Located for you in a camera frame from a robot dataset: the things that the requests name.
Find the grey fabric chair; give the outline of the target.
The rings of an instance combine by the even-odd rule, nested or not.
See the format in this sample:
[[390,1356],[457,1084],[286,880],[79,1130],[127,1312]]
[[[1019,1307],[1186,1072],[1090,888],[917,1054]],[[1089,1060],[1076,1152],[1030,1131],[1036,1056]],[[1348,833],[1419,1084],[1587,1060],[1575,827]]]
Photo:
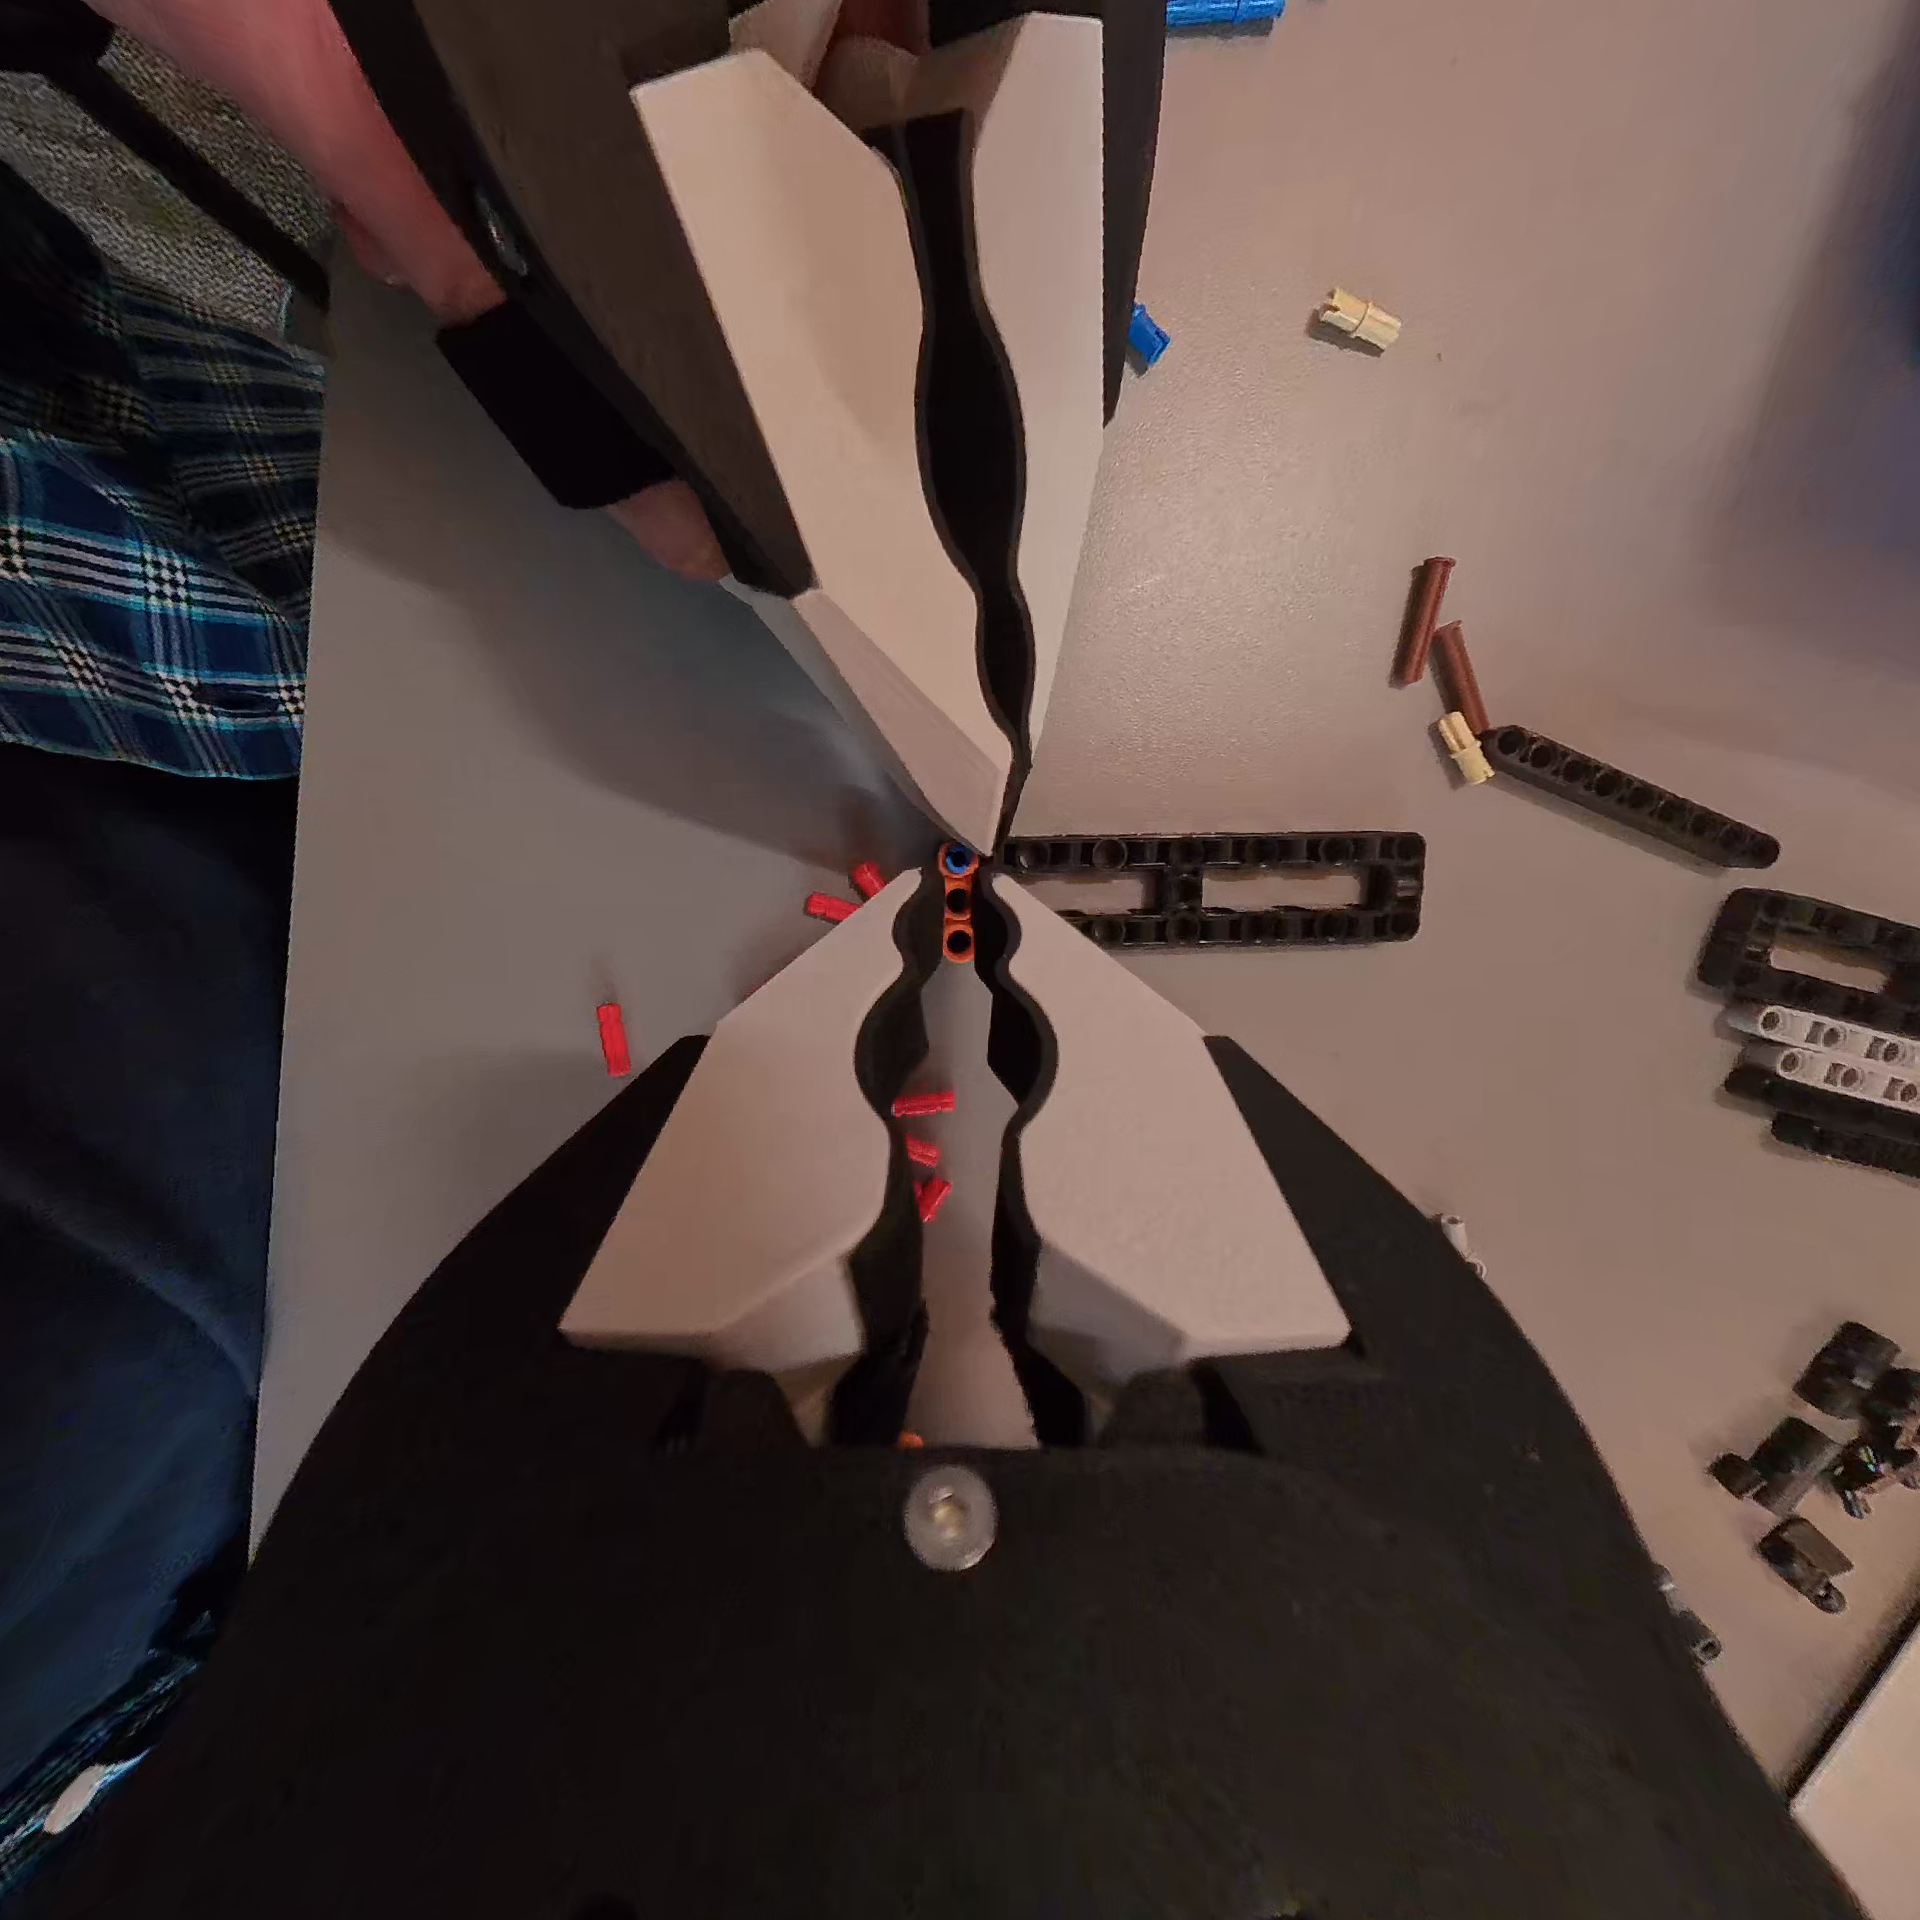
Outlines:
[[282,338],[330,314],[334,228],[301,167],[87,6],[5,6],[5,164],[109,263]]

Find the pile of blue lego pins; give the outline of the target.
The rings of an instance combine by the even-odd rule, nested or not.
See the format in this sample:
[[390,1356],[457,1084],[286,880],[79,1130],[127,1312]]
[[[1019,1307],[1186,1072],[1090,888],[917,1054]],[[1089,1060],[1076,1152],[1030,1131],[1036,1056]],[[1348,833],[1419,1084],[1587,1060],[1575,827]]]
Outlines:
[[[1268,24],[1279,20],[1285,9],[1285,2],[1165,2],[1165,38],[1268,32]],[[1162,361],[1170,337],[1138,299],[1127,326],[1124,350],[1135,370],[1146,374]]]

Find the black ribbed lego beam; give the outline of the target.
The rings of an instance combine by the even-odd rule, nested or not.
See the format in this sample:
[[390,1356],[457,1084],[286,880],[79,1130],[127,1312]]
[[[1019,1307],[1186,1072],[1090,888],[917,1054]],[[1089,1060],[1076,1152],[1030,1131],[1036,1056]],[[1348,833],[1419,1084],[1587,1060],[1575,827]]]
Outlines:
[[1751,1063],[1727,1070],[1721,1090],[1772,1108],[1769,1131],[1781,1146],[1917,1180],[1915,1113],[1811,1088]]

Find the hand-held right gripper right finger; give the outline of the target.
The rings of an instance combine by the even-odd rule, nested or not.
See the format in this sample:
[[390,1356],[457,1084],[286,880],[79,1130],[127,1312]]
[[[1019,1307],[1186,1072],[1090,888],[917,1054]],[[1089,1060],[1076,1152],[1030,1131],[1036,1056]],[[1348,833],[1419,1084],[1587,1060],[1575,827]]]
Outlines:
[[1002,1136],[991,1323],[1036,1442],[1141,1377],[1324,1354],[1351,1319],[1204,1032],[1019,882],[977,898]]

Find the person's plaid shirt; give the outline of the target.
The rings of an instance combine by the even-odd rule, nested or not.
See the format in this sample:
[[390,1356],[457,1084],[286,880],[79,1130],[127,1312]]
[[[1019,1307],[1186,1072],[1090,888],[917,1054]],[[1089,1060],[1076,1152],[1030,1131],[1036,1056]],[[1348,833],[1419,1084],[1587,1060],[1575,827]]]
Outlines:
[[[118,272],[5,169],[5,747],[169,778],[295,782],[324,382],[299,352]],[[231,1604],[5,1788],[5,1903],[65,1793],[155,1743]]]

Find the long black lego frame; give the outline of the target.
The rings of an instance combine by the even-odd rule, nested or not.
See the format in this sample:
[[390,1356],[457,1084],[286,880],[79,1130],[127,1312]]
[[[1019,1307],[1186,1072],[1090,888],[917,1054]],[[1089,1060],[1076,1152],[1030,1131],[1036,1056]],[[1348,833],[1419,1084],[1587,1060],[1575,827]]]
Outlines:
[[1417,833],[1025,835],[1003,864],[1060,880],[1060,918],[1103,951],[1363,950],[1425,922]]

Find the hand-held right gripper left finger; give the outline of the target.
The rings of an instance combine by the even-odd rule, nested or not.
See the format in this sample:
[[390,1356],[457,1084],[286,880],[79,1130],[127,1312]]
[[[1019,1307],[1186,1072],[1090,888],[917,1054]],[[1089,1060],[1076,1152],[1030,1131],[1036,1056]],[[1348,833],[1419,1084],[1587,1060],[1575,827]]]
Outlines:
[[778,1382],[809,1441],[871,1435],[923,1336],[923,873],[902,872],[714,1030],[563,1319],[585,1350]]

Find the pile of large black connectors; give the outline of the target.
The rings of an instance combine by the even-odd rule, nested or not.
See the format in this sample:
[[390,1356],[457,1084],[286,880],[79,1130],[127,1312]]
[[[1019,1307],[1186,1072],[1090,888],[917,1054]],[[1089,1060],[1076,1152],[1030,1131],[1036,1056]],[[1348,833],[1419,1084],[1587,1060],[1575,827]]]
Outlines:
[[1917,1483],[1917,1371],[1897,1339],[1837,1323],[1793,1385],[1786,1416],[1751,1451],[1718,1457],[1710,1474],[1731,1498],[1772,1515],[1755,1552],[1793,1593],[1839,1616],[1854,1559],[1809,1515],[1813,1496],[1868,1521],[1892,1488]]

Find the white book stand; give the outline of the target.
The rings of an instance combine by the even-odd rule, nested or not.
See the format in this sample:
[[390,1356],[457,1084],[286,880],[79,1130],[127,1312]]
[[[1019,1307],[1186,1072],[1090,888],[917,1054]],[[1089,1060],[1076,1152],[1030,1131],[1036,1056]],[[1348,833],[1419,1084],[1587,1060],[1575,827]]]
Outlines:
[[1813,1766],[1793,1811],[1868,1916],[1917,1916],[1917,1640]]

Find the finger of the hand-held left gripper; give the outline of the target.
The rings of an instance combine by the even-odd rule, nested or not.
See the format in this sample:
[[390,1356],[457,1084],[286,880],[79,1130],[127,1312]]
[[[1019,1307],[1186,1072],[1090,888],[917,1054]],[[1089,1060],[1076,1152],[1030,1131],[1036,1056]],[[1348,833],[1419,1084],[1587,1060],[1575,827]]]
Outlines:
[[1011,744],[921,481],[923,295],[897,172],[765,52],[631,103],[807,548],[803,592],[727,591],[926,816],[983,850]]
[[1018,580],[1039,745],[1098,481],[1102,412],[1102,28],[1030,14],[985,40],[971,199],[977,266],[1018,396]]

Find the light grey lego beam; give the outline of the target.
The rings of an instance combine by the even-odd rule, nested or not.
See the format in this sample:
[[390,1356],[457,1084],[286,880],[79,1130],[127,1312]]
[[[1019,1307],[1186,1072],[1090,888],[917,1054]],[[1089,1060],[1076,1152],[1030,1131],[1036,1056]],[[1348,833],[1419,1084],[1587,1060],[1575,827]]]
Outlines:
[[1890,1063],[1822,1048],[1748,1043],[1742,1063],[1801,1088],[1917,1115],[1917,1078],[1906,1059]]
[[1725,1023],[1735,1034],[1774,1048],[1835,1054],[1892,1072],[1915,1072],[1917,1068],[1917,1041],[1869,1025],[1813,1015],[1772,1002],[1738,1002],[1727,1008]]

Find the pile of red lego pins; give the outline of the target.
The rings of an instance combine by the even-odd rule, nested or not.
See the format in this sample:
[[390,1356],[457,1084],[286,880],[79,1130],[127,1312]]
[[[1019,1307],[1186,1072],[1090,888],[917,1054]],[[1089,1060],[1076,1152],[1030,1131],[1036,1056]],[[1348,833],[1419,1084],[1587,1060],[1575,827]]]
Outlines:
[[[887,882],[889,878],[879,872],[879,866],[871,860],[863,860],[849,872],[849,886],[853,888],[853,897],[811,891],[804,898],[804,914],[813,922],[837,926],[842,922],[849,922],[866,902],[873,902],[878,895],[882,895]],[[610,1078],[631,1075],[633,1048],[617,999],[605,998],[597,1002],[595,1020],[605,1072]],[[917,1121],[949,1115],[954,1112],[954,1088],[911,1088],[901,1092],[893,1102],[893,1119],[906,1126],[901,1142],[908,1167],[914,1170],[914,1196],[919,1207],[919,1222],[923,1226],[932,1223],[945,1209],[947,1196],[954,1191],[954,1185],[947,1175],[941,1175],[941,1143],[938,1139],[914,1135],[911,1126]]]

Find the person's left hand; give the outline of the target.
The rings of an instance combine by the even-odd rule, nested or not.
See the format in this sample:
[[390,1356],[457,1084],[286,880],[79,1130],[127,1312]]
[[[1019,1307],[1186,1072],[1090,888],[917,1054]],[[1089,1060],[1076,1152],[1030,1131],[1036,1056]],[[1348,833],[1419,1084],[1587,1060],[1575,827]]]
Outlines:
[[206,82],[295,156],[358,266],[439,323],[466,391],[571,511],[609,513],[655,562],[723,584],[730,560],[674,476],[507,297],[383,114],[324,2],[98,2],[117,31]]

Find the person's dark trousers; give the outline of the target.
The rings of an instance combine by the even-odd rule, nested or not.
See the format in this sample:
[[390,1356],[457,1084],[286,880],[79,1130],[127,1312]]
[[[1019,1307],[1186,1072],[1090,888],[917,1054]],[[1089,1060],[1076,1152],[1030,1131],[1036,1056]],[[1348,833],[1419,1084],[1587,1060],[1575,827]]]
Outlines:
[[3,1771],[249,1521],[295,782],[3,758]]

